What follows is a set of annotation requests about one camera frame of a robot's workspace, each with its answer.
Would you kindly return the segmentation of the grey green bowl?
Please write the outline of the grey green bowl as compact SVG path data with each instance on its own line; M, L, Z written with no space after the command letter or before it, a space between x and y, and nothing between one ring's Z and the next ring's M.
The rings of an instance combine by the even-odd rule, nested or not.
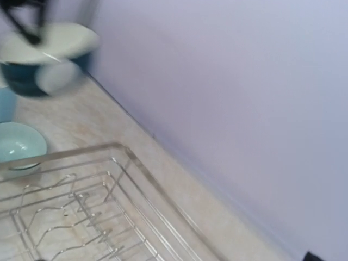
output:
M36 129L18 122L1 123L1 163L47 154L48 145Z

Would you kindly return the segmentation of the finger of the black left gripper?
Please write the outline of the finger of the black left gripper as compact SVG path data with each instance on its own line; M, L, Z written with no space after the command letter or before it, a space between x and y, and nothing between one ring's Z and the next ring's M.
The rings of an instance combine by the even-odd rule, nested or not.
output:
M32 46L44 38L49 1L1 0L1 12L7 21Z

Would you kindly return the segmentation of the light blue faceted mug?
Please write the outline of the light blue faceted mug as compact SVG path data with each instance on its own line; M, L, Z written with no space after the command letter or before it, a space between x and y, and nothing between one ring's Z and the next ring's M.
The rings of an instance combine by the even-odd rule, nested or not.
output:
M17 105L17 95L8 87L1 88L0 122L13 120Z

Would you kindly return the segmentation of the dark teal bowl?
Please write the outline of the dark teal bowl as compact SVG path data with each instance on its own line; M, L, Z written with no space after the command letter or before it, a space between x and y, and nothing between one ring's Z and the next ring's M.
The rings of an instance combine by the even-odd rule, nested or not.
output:
M83 86L99 45L97 33L72 22L48 24L37 46L10 32L1 42L1 73L19 96L62 96Z

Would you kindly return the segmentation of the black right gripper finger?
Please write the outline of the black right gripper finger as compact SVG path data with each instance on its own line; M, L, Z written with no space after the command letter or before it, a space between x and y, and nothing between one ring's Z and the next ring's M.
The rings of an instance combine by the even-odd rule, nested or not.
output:
M322 258L308 251L303 257L302 261L324 261Z

